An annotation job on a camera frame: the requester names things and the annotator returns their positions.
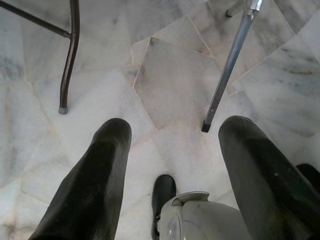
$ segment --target stand leg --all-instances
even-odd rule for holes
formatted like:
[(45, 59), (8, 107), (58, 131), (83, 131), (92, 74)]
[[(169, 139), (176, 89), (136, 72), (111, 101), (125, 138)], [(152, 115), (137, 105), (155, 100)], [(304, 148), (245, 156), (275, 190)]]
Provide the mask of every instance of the stand leg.
[(80, 36), (80, 11), (79, 0), (70, 0), (71, 10), (71, 37), (68, 55), (66, 57), (63, 70), (61, 86), (60, 86), (60, 105), (59, 113), (66, 114), (68, 112), (68, 88), (71, 78), (72, 69), (74, 67)]

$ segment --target chair leg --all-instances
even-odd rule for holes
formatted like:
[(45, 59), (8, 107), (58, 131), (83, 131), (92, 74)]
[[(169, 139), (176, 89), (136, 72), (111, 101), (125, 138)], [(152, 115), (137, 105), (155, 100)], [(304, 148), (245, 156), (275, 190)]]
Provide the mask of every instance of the chair leg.
[(60, 105), (59, 113), (66, 114), (68, 112), (68, 88), (72, 69), (74, 67), (80, 36), (80, 10), (79, 0), (70, 0), (71, 10), (71, 37), (68, 55), (66, 57), (61, 86), (60, 86)]

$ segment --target black shoe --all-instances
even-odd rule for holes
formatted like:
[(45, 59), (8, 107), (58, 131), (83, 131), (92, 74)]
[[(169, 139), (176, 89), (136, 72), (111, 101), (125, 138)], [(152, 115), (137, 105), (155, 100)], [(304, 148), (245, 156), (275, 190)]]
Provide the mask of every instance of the black shoe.
[(177, 194), (176, 183), (172, 176), (161, 175), (153, 185), (152, 193), (152, 211), (153, 221), (151, 236), (153, 240), (159, 240), (158, 221), (160, 220), (160, 213), (163, 205), (172, 199)]

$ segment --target marble floor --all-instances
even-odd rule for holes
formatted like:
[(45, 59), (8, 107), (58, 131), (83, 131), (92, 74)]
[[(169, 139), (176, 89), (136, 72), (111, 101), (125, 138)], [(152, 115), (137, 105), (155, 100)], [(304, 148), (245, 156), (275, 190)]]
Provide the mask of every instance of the marble floor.
[[(8, 2), (70, 28), (68, 1)], [(151, 239), (160, 174), (179, 193), (207, 191), (237, 208), (218, 141), (229, 116), (252, 119), (290, 161), (320, 170), (319, 0), (265, 0), (211, 130), (201, 132), (241, 19), (224, 16), (233, 2), (79, 0), (67, 115), (58, 105), (69, 41), (0, 8), (1, 240), (28, 239), (110, 118), (132, 128), (117, 240)]]

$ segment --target metal rod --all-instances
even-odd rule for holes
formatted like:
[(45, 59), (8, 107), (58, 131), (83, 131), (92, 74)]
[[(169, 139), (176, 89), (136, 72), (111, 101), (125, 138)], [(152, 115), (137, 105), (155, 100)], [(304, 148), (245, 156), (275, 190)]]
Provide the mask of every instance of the metal rod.
[(63, 70), (61, 86), (60, 86), (60, 105), (59, 113), (66, 114), (68, 112), (68, 89), (71, 78), (72, 69), (74, 67), (80, 36), (80, 10), (79, 0), (70, 0), (71, 10), (71, 39)]
[(63, 30), (62, 28), (60, 27), (57, 27), (55, 25), (52, 25), (51, 23), (47, 22), (47, 21), (44, 21), (36, 16), (33, 16), (25, 11), (22, 11), (20, 10), (19, 8), (16, 8), (15, 6), (12, 6), (2, 0), (0, 0), (0, 7), (14, 13), (14, 14), (17, 14), (19, 15), (20, 17), (23, 17), (25, 19), (28, 19), (29, 21), (35, 23), (35, 24), (38, 24), (56, 34), (59, 34), (65, 38), (71, 38), (71, 34), (69, 32), (67, 32), (66, 30)]
[(210, 108), (206, 114), (204, 121), (203, 121), (202, 129), (201, 129), (202, 132), (205, 132), (205, 133), (209, 132), (212, 120), (213, 120), (214, 115), (218, 109), (220, 100), (224, 94), (224, 91), (225, 91), (226, 86), (228, 84), (230, 75), (232, 73), (232, 70), (234, 69), (234, 66), (236, 64), (241, 47), (245, 41), (245, 38), (247, 36), (247, 33), (249, 31), (249, 28), (250, 28), (250, 25), (251, 25), (253, 19), (254, 19), (254, 16), (248, 15), (248, 14), (246, 14), (242, 19), (242, 22), (240, 24), (240, 27), (239, 27), (238, 32), (236, 34), (236, 37), (234, 39), (231, 51), (229, 53), (229, 56), (226, 60), (225, 65), (224, 65), (224, 69), (221, 74), (218, 86), (217, 86), (215, 93), (214, 93), (214, 96), (212, 98)]

